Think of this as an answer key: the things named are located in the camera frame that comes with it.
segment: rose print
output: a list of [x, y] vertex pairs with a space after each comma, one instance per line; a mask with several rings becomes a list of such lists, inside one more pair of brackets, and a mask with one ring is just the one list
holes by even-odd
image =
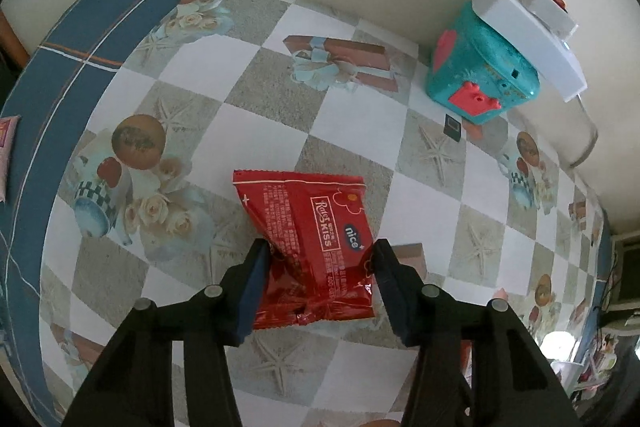
[[211, 10], [215, 8], [217, 4], [220, 3], [220, 1], [221, 0], [197, 0], [196, 3], [199, 4], [198, 11], [206, 12], [208, 10]]
[[191, 15], [185, 15], [184, 17], [180, 17], [178, 19], [178, 24], [180, 28], [189, 28], [198, 26], [202, 20], [202, 15], [200, 13], [192, 13]]
[[197, 219], [194, 214], [177, 204], [169, 204], [169, 213], [164, 221], [164, 227], [169, 234], [186, 237], [193, 232], [196, 225]]
[[142, 223], [146, 226], [152, 223], [164, 223], [169, 214], [168, 202], [169, 199], [159, 192], [150, 198], [143, 199], [138, 210]]
[[191, 162], [183, 161], [177, 156], [166, 156], [154, 168], [154, 174], [160, 180], [162, 192], [172, 192], [179, 182], [191, 172]]
[[129, 235], [132, 233], [136, 233], [140, 225], [140, 216], [138, 215], [138, 211], [140, 209], [140, 200], [136, 200], [131, 204], [127, 205], [127, 208], [124, 210], [124, 230]]

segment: small black label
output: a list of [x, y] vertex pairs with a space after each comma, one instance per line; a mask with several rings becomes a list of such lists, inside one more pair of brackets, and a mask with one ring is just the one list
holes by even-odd
[[462, 137], [462, 127], [460, 122], [455, 118], [452, 118], [450, 114], [448, 114], [444, 120], [444, 134], [456, 142], [459, 142]]
[[358, 233], [358, 229], [353, 225], [345, 225], [344, 226], [344, 237], [347, 240], [347, 245], [351, 250], [363, 250], [364, 245], [360, 243], [360, 234]]

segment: screw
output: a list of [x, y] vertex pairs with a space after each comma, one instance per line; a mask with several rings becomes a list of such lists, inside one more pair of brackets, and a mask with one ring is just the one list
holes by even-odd
[[133, 307], [137, 309], [139, 312], [144, 311], [151, 306], [151, 299], [147, 299], [146, 297], [141, 297], [140, 299], [136, 299], [133, 303]]
[[438, 295], [440, 295], [440, 288], [438, 288], [434, 284], [425, 284], [422, 287], [422, 295], [431, 299], [436, 298]]
[[509, 309], [509, 305], [504, 299], [494, 299], [491, 301], [491, 308], [497, 312], [505, 312]]
[[204, 288], [204, 295], [206, 295], [210, 299], [214, 297], [220, 297], [222, 295], [222, 286], [218, 286], [217, 284], [210, 284], [209, 286]]

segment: red heart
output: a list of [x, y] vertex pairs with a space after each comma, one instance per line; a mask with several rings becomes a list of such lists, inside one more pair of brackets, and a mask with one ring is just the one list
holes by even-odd
[[110, 188], [115, 187], [122, 176], [122, 165], [113, 156], [105, 158], [96, 170], [98, 178], [107, 182]]
[[517, 159], [516, 165], [518, 166], [518, 171], [522, 172], [525, 176], [529, 176], [529, 167], [527, 167], [527, 163], [522, 158]]
[[529, 322], [535, 322], [538, 320], [538, 316], [540, 316], [540, 308], [533, 306], [529, 314]]

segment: red switch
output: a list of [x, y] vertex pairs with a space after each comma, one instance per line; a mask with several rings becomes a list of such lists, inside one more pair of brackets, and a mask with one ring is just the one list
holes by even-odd
[[500, 100], [485, 95], [478, 84], [468, 80], [449, 97], [449, 102], [471, 116], [502, 108]]

